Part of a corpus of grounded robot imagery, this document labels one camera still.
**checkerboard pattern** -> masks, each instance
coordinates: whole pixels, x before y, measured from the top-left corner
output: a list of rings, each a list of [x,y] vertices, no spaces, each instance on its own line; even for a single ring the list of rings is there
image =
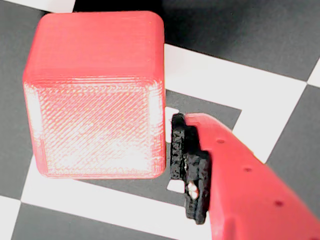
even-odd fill
[[[0,240],[211,239],[208,221],[198,226],[186,219],[168,169],[146,180],[38,173],[22,72],[37,23],[48,12],[160,14],[167,146],[174,113],[210,114],[320,218],[320,2],[107,2],[0,0]]]

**small hole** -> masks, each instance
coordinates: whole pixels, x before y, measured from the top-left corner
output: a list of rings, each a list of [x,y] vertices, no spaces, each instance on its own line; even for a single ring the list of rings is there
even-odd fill
[[[245,172],[247,172],[247,173],[252,172],[252,168],[251,167],[245,167],[243,170]]]
[[[279,200],[276,200],[274,202],[274,205],[276,205],[277,207],[282,207],[284,205],[284,202],[283,201],[279,201]]]

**cube front face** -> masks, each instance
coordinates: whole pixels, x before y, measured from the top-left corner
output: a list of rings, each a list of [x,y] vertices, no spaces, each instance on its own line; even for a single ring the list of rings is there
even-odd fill
[[[83,179],[160,175],[166,167],[160,17],[144,11],[49,15],[39,23],[23,76],[39,171]],[[79,21],[92,26],[83,31]],[[72,37],[85,41],[66,41]]]

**white border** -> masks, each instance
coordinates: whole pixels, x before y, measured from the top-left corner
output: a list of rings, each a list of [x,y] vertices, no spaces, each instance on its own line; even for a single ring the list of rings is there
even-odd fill
[[[265,163],[306,82],[165,45],[165,88],[242,110],[233,133]]]
[[[76,0],[4,0],[52,13],[72,13]]]
[[[320,88],[320,58],[316,63],[307,83]]]
[[[11,240],[21,202],[0,196],[0,239]]]

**screw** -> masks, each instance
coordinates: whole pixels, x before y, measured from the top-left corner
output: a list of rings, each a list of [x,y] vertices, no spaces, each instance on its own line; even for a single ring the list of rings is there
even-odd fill
[[[188,183],[188,193],[193,200],[196,200],[199,197],[199,190],[193,181]]]

